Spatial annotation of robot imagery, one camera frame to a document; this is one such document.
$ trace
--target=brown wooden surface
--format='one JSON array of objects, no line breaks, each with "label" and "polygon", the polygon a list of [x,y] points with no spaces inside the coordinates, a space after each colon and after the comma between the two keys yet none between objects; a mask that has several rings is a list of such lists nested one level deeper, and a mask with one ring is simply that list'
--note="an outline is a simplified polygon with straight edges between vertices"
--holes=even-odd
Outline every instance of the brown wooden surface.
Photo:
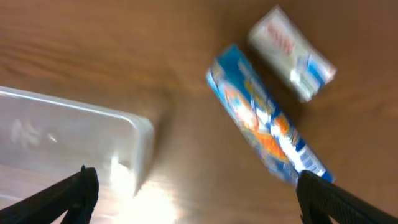
[{"label": "brown wooden surface", "polygon": [[[177,223],[300,223],[294,190],[268,173],[204,79],[227,45],[247,52],[248,30],[277,3],[337,66],[335,80],[300,105],[249,58],[336,183],[398,216],[397,1],[0,0],[0,85],[153,120],[141,193],[167,194]],[[11,172],[0,167],[2,184]]]}]

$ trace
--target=clear plastic bin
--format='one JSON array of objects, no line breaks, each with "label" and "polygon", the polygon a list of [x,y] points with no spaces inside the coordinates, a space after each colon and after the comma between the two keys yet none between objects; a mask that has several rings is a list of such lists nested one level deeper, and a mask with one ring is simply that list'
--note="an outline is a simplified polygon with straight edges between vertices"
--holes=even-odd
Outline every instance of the clear plastic bin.
[{"label": "clear plastic bin", "polygon": [[93,223],[118,214],[152,157],[148,119],[122,111],[0,87],[0,209],[95,167]]}]

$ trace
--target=blue snack bar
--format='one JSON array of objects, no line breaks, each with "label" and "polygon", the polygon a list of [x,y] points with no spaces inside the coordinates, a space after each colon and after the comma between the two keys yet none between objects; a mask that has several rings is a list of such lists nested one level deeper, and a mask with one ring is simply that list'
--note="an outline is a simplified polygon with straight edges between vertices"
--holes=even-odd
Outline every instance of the blue snack bar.
[{"label": "blue snack bar", "polygon": [[303,170],[333,182],[237,46],[215,60],[206,78],[269,172],[294,186]]}]

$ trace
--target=wooden table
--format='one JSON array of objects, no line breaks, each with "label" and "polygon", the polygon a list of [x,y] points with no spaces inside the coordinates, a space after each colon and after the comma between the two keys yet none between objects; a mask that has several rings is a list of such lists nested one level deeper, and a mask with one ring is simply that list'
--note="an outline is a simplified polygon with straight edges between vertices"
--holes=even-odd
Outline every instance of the wooden table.
[{"label": "wooden table", "polygon": [[[275,4],[338,68],[305,105],[245,47]],[[268,173],[206,85],[213,58],[237,42],[336,184],[398,216],[397,8],[387,0],[0,0],[0,85],[153,121],[154,164],[134,223],[300,223],[293,188]],[[104,217],[93,223],[112,221]]]}]

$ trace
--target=orange graphic on wrapper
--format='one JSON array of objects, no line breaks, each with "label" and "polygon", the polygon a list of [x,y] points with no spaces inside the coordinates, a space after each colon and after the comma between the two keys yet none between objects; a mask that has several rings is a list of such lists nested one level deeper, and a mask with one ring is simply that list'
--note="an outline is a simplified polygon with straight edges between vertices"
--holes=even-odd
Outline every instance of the orange graphic on wrapper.
[{"label": "orange graphic on wrapper", "polygon": [[[228,102],[229,108],[234,114],[234,118],[239,121],[239,124],[245,129],[253,133],[254,137],[261,144],[261,156],[266,157],[270,154],[272,157],[287,162],[288,158],[283,150],[280,148],[278,142],[269,133],[259,130],[260,120],[257,114],[252,110],[250,103],[242,96],[242,94],[232,86],[224,86],[224,95]],[[281,127],[281,133],[289,131],[289,123],[285,116],[280,115],[277,124]]]}]

